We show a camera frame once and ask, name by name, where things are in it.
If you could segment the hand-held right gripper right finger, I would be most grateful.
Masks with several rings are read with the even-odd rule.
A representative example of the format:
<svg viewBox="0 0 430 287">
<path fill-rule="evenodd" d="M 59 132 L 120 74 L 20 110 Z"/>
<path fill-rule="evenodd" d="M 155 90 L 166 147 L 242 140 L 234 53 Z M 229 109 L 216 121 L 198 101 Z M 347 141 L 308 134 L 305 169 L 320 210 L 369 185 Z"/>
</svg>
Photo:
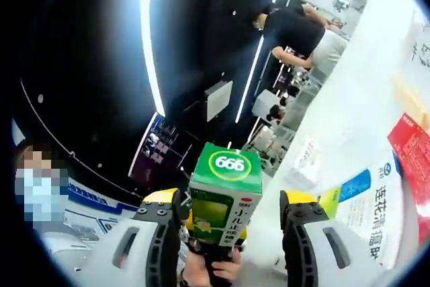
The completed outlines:
<svg viewBox="0 0 430 287">
<path fill-rule="evenodd" d="M 288 286 L 374 286 L 385 272 L 366 242 L 302 192 L 279 193 Z"/>
</svg>

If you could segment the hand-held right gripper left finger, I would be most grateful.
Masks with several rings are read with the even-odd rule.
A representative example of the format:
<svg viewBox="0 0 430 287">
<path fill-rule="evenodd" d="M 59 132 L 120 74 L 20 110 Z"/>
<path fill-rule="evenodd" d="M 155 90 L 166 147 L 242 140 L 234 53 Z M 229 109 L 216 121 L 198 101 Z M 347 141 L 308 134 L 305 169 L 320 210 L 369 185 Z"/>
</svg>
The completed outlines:
<svg viewBox="0 0 430 287">
<path fill-rule="evenodd" d="M 181 227 L 176 188 L 147 196 L 89 256 L 90 286 L 176 286 Z"/>
</svg>

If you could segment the person's right hand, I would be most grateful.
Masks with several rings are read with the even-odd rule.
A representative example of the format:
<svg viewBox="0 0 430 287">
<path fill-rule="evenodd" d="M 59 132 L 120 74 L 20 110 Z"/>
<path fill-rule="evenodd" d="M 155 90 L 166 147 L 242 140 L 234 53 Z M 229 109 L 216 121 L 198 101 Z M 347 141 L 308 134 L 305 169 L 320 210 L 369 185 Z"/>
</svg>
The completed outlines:
<svg viewBox="0 0 430 287">
<path fill-rule="evenodd" d="M 231 261 L 215 261 L 211 266 L 215 276 L 234 282 L 241 270 L 241 252 L 236 248 Z M 182 277 L 189 286 L 212 286 L 204 258 L 192 252 L 187 255 Z"/>
</svg>

